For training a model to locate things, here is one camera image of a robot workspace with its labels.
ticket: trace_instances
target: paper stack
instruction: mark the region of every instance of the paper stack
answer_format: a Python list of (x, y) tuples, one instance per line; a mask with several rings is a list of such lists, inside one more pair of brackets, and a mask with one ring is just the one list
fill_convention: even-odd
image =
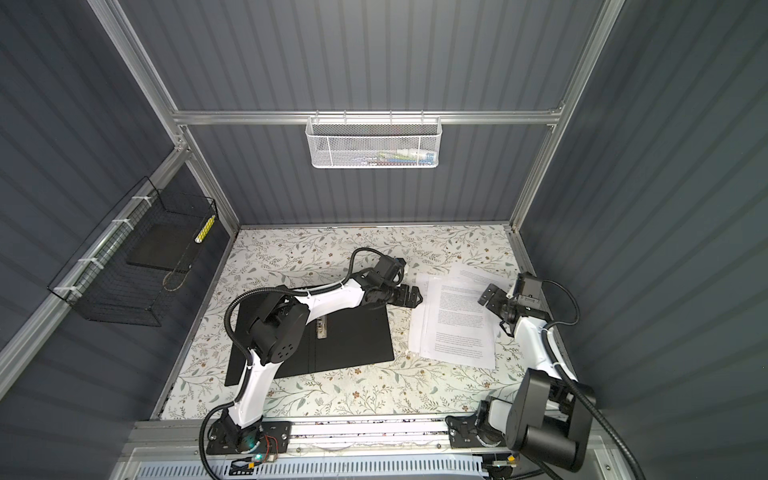
[(478, 303), (489, 283), (509, 289), (503, 276), (463, 263), (451, 265), (448, 276), (417, 274), (424, 302), (411, 312), (409, 350), (442, 362), (495, 369), (498, 319)]

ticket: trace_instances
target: floral tablecloth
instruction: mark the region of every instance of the floral tablecloth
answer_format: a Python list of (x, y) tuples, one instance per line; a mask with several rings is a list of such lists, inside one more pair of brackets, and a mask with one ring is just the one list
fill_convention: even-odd
[[(417, 273), (447, 274), (457, 261), (510, 280), (518, 273), (501, 225), (242, 230), (161, 418), (199, 419), (234, 397), (237, 387), (223, 385), (231, 342), (222, 316), (235, 296), (258, 286), (331, 283), (343, 278), (357, 247), (405, 258), (411, 284)], [(358, 255), (355, 270), (374, 261)], [(408, 351), (410, 310), (387, 309), (393, 362), (276, 379), (265, 416), (467, 412), (491, 391), (513, 398), (524, 373), (513, 339), (499, 330), (493, 371), (423, 359)]]

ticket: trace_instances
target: zip tie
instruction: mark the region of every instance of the zip tie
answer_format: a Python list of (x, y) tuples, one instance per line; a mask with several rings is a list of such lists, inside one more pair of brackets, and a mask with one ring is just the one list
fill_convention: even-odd
[(65, 292), (80, 293), (80, 287), (78, 286), (55, 286), (53, 290), (64, 290)]
[(54, 291), (64, 290), (65, 292), (72, 292), (72, 295), (74, 295), (77, 298), (83, 297), (83, 294), (80, 291), (80, 287), (78, 286), (55, 286), (53, 290)]
[(112, 223), (125, 223), (126, 225), (128, 225), (128, 228), (131, 229), (131, 231), (133, 231), (133, 229), (134, 229), (134, 226), (131, 225), (131, 221), (129, 219), (127, 219), (127, 218), (119, 218), (119, 219), (116, 219), (116, 220), (112, 220)]
[(78, 260), (78, 262), (92, 262), (94, 265), (98, 267), (99, 270), (104, 269), (104, 265), (101, 264), (101, 262), (98, 261), (98, 258), (91, 257), (91, 258), (81, 258)]
[(142, 199), (142, 200), (146, 200), (146, 201), (147, 201), (147, 204), (148, 204), (150, 207), (152, 206), (152, 202), (150, 201), (150, 198), (149, 198), (149, 197), (131, 197), (131, 198), (139, 198), (139, 199)]

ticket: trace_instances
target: corrugated wall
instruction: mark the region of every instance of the corrugated wall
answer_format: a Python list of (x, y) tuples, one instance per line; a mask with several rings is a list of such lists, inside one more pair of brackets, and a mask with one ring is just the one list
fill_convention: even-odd
[(598, 0), (140, 0), (182, 110), (556, 108)]
[[(123, 2), (181, 110), (547, 110), (600, 0)], [(244, 224), (508, 220), (544, 126), (447, 126), (434, 170), (316, 170), (300, 127), (192, 127)]]
[(4, 346), (173, 144), (86, 2), (0, 2), (0, 72)]
[(328, 170), (303, 127), (191, 128), (243, 224), (509, 220), (547, 129), (446, 126), (437, 168)]
[(628, 2), (523, 226), (581, 304), (561, 330), (577, 373), (649, 478), (765, 476), (766, 18)]
[[(83, 2), (0, 2), (0, 347), (173, 147)], [(170, 189), (200, 193), (183, 167)], [(227, 245), (217, 225), (161, 328), (68, 315), (0, 400), (0, 478), (107, 478), (147, 419)]]
[[(167, 189), (201, 194), (186, 167)], [(217, 222), (161, 327), (67, 315), (0, 402), (0, 478), (109, 476), (134, 422), (149, 419), (228, 241)]]

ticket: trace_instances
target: black wire basket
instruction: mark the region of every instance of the black wire basket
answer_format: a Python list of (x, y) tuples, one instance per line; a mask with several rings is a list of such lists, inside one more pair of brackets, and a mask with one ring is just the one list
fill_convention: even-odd
[(217, 217), (209, 197), (153, 189), (88, 258), (48, 289), (85, 319), (160, 326)]

